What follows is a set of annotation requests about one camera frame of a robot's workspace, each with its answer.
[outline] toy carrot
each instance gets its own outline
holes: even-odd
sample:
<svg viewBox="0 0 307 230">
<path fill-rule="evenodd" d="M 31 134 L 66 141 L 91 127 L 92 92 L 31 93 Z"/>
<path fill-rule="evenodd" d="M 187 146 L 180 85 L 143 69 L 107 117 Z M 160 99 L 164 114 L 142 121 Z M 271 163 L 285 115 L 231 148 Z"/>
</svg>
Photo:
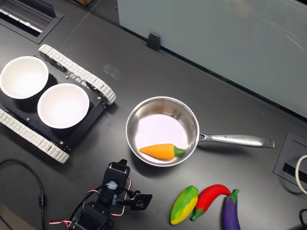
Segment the toy carrot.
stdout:
<svg viewBox="0 0 307 230">
<path fill-rule="evenodd" d="M 197 217 L 204 214 L 208 210 L 212 202 L 219 195 L 229 196 L 230 194 L 231 192 L 229 191 L 229 189 L 221 184 L 215 184 L 203 190 L 200 196 L 198 197 L 196 210 L 194 215 L 192 216 L 192 221 L 196 220 Z"/>
<path fill-rule="evenodd" d="M 179 149 L 172 144 L 151 145 L 145 148 L 141 148 L 140 152 L 150 155 L 152 157 L 166 160 L 186 153 L 184 149 Z"/>
</svg>

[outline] black table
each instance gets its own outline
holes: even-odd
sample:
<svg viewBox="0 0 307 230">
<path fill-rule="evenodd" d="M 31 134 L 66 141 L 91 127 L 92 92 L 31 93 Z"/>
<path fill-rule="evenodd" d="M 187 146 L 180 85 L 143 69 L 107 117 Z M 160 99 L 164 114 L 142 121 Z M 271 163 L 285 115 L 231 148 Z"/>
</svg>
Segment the black table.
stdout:
<svg viewBox="0 0 307 230">
<path fill-rule="evenodd" d="M 70 159 L 61 165 L 0 125 L 0 161 L 18 158 L 40 176 L 47 196 L 46 221 L 68 218 L 85 193 L 101 185 L 107 164 L 124 158 L 131 168 L 132 189 L 152 193 L 153 199 L 146 211 L 127 209 L 122 217 L 112 218 L 116 230 L 221 229 L 223 197 L 194 223 L 186 220 L 171 227 L 169 222 L 172 205 L 184 188 L 194 185 L 202 190 L 212 184 L 240 189 L 241 229 L 300 229 L 298 212 L 307 207 L 307 196 L 289 193 L 285 187 L 299 190 L 273 169 L 287 132 L 307 138 L 307 124 L 166 52 L 150 50 L 142 40 L 104 20 L 99 14 L 102 2 L 94 2 L 90 11 L 68 0 L 54 1 L 55 6 L 62 6 L 57 10 L 65 17 L 41 43 L 58 48 L 117 94 L 115 103 L 107 107 Z M 2 69 L 13 58 L 37 54 L 39 45 L 0 26 L 0 48 Z M 103 72 L 106 64 L 120 70 L 118 80 Z M 184 163 L 152 168 L 129 149 L 125 124 L 131 110 L 153 96 L 186 103 L 204 133 L 255 135 L 273 139 L 276 147 L 201 143 Z M 0 169 L 0 185 L 0 202 L 40 229 L 39 189 L 34 178 L 22 167 L 6 165 Z"/>
</svg>

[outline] purple eggplant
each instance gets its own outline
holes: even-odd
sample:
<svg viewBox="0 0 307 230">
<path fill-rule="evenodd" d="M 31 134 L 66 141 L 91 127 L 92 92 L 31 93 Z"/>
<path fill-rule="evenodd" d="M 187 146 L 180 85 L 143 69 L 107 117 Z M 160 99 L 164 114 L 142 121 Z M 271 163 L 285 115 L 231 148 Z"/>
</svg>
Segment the purple eggplant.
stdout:
<svg viewBox="0 0 307 230">
<path fill-rule="evenodd" d="M 241 230 L 238 219 L 238 194 L 239 190 L 235 189 L 232 194 L 226 198 L 223 210 L 224 230 Z"/>
</svg>

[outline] pan rim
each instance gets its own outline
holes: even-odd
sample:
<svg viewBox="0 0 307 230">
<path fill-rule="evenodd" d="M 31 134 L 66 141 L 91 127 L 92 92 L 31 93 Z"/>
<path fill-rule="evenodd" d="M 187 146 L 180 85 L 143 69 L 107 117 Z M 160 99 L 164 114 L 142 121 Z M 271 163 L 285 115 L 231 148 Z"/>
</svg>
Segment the pan rim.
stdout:
<svg viewBox="0 0 307 230">
<path fill-rule="evenodd" d="M 171 101 L 174 101 L 176 103 L 178 103 L 179 105 L 183 106 L 185 109 L 187 109 L 188 112 L 191 113 L 191 115 L 193 116 L 193 118 L 195 119 L 195 129 L 196 129 L 196 138 L 195 138 L 195 141 L 193 143 L 193 147 L 190 149 L 189 153 L 183 157 L 182 159 L 176 161 L 176 162 L 173 162 L 173 163 L 168 163 L 168 164 L 159 164 L 159 163 L 154 163 L 152 161 L 149 161 L 147 159 L 144 159 L 142 158 L 139 153 L 135 152 L 135 149 L 132 147 L 132 144 L 130 143 L 130 140 L 128 138 L 128 125 L 129 123 L 131 122 L 131 119 L 132 117 L 135 115 L 135 113 L 146 103 L 148 103 L 149 101 L 153 101 L 153 100 L 159 100 L 159 99 L 167 99 L 167 100 L 171 100 Z M 157 97 L 152 97 L 152 98 L 148 98 L 142 102 L 140 102 L 130 113 L 128 119 L 127 119 L 127 123 L 126 123 L 126 139 L 127 139 L 127 142 L 129 144 L 129 147 L 131 149 L 131 151 L 134 153 L 134 155 L 136 155 L 139 159 L 141 159 L 143 162 L 147 163 L 147 164 L 150 164 L 150 165 L 153 165 L 153 166 L 157 166 L 157 167 L 171 167 L 171 166 L 174 166 L 174 165 L 177 165 L 177 164 L 180 164 L 182 162 L 184 162 L 187 158 L 189 158 L 192 153 L 194 152 L 194 150 L 196 149 L 197 147 L 197 144 L 198 144 L 198 141 L 199 141 L 199 137 L 200 137 L 200 128 L 199 128 L 199 124 L 198 124 L 198 120 L 196 118 L 196 116 L 194 115 L 193 111 L 185 104 L 183 103 L 182 101 L 178 100 L 178 99 L 175 99 L 175 98 L 172 98 L 172 97 L 166 97 L 166 96 L 157 96 Z"/>
</svg>

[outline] pan handle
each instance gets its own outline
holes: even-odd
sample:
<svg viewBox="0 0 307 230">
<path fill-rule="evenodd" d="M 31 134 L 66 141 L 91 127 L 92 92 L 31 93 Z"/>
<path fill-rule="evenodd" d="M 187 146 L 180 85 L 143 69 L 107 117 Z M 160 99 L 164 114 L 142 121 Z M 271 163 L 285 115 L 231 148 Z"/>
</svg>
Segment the pan handle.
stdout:
<svg viewBox="0 0 307 230">
<path fill-rule="evenodd" d="M 206 135 L 203 133 L 200 133 L 200 135 L 203 136 L 204 139 L 200 140 L 199 142 L 215 141 L 215 142 L 222 142 L 234 145 L 242 145 L 248 147 L 263 147 L 263 148 L 274 148 L 275 146 L 274 141 L 255 136 L 234 135 L 234 134 Z"/>
</svg>

